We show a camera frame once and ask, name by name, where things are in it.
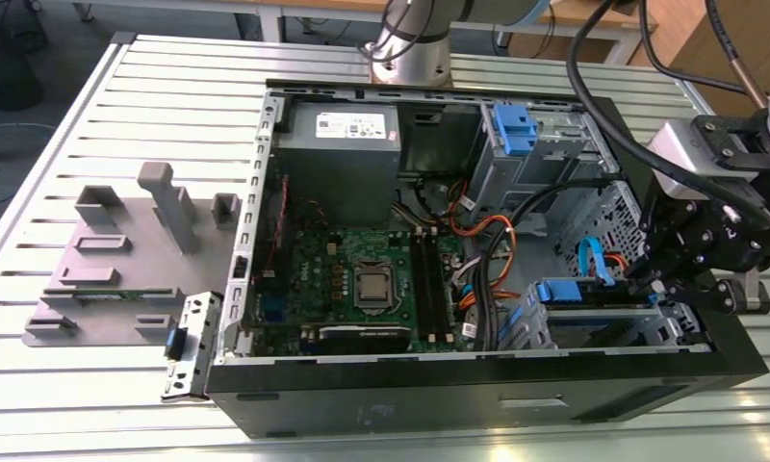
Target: slotted aluminum table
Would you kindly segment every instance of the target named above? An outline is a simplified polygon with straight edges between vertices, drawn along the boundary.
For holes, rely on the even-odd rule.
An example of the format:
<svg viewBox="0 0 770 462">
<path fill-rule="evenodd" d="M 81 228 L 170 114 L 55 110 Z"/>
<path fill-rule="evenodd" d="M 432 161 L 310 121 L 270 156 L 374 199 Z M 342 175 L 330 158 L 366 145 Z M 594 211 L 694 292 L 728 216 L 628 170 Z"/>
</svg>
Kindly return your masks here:
<svg viewBox="0 0 770 462">
<path fill-rule="evenodd" d="M 456 87 L 570 92 L 555 62 L 455 56 L 451 67 Z M 706 111 L 687 88 L 651 71 L 587 65 L 583 76 L 642 142 L 666 117 Z M 109 46 L 0 221 L 0 456 L 770 460 L 770 374 L 626 423 L 251 442 L 211 404 L 159 404 L 161 347 L 21 343 L 82 186 L 145 196 L 133 181 L 139 165 L 165 160 L 193 196 L 239 193 L 266 78 L 366 82 L 367 66 L 352 49 L 324 46 L 147 36 Z M 770 270 L 762 277 L 770 291 Z M 770 367 L 770 316 L 743 322 Z"/>
</svg>

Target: motherboard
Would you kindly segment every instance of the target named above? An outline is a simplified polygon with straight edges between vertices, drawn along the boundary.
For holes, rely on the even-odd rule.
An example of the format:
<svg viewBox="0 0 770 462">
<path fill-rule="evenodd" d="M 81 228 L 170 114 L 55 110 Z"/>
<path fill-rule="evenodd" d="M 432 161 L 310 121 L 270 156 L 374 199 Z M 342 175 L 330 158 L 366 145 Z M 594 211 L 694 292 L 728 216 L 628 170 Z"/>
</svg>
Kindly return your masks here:
<svg viewBox="0 0 770 462">
<path fill-rule="evenodd" d="M 448 285 L 460 255 L 435 233 L 297 231 L 289 274 L 262 284 L 258 354 L 466 349 Z"/>
</svg>

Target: open computer tower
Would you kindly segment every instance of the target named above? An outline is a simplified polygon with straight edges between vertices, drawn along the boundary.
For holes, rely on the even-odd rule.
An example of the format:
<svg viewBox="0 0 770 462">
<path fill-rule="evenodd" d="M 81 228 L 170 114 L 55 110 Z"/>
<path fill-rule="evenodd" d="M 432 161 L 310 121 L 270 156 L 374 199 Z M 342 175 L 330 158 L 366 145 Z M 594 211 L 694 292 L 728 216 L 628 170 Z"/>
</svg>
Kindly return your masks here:
<svg viewBox="0 0 770 462">
<path fill-rule="evenodd" d="M 261 438 L 622 421 L 766 373 L 735 317 L 627 292 L 618 260 L 580 261 L 584 240 L 639 258 L 655 182 L 570 95 L 267 88 L 227 289 L 186 306 L 199 348 L 174 358 L 166 398 L 209 397 Z M 466 299 L 484 240 L 450 220 L 467 229 L 606 176 L 516 224 L 490 264 L 512 252 L 487 349 Z"/>
</svg>

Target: cpu socket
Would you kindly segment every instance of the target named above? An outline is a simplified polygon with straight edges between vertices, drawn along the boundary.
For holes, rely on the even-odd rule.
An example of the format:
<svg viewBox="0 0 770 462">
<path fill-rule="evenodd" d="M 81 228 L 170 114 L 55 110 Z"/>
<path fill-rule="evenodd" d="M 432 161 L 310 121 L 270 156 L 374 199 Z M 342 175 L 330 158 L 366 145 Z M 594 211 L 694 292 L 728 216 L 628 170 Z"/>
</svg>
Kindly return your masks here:
<svg viewBox="0 0 770 462">
<path fill-rule="evenodd" d="M 390 263 L 359 261 L 354 264 L 354 306 L 368 316 L 379 316 L 394 309 Z"/>
</svg>

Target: wooden table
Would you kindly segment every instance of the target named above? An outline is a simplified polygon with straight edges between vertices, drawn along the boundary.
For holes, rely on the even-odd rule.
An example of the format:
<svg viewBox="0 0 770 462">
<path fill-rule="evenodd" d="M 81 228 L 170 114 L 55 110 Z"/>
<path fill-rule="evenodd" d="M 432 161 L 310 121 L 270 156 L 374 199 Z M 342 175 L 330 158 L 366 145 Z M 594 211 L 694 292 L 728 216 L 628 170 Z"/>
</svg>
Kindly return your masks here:
<svg viewBox="0 0 770 462">
<path fill-rule="evenodd" d="M 312 17 L 350 21 L 379 22 L 387 0 L 93 0 L 98 5 L 123 5 L 129 7 L 166 8 L 225 13 L 247 13 L 259 17 L 262 40 L 283 41 L 285 17 Z M 83 4 L 74 4 L 82 20 L 89 20 Z M 598 0 L 562 0 L 554 5 L 555 37 L 572 37 L 578 27 L 598 6 Z M 548 13 L 534 24 L 524 26 L 494 26 L 454 22 L 451 27 L 495 31 L 502 42 L 504 33 L 522 33 L 543 36 L 547 32 Z M 591 39 L 612 40 L 615 45 L 604 59 L 606 64 L 626 64 L 639 46 L 639 27 L 634 17 L 620 13 L 606 14 L 599 26 L 590 32 Z"/>
<path fill-rule="evenodd" d="M 564 0 L 552 5 L 555 12 L 555 37 L 547 46 L 547 50 L 539 54 L 539 58 L 564 60 L 571 38 L 598 6 L 599 0 Z M 550 12 L 544 12 L 536 20 L 536 25 L 543 27 L 548 21 Z M 650 15 L 647 15 L 647 27 L 651 31 L 656 27 L 655 20 Z M 582 46 L 580 61 L 626 64 L 642 43 L 638 10 L 631 15 L 612 10 L 607 11 L 587 37 L 591 40 Z M 606 43 L 595 43 L 596 40 L 592 40 L 594 38 L 612 40 L 614 44 L 608 46 Z M 539 44 L 540 39 L 530 37 L 526 31 L 523 34 L 514 34 L 512 39 L 508 40 L 508 54 L 518 58 L 531 57 L 536 53 Z"/>
</svg>

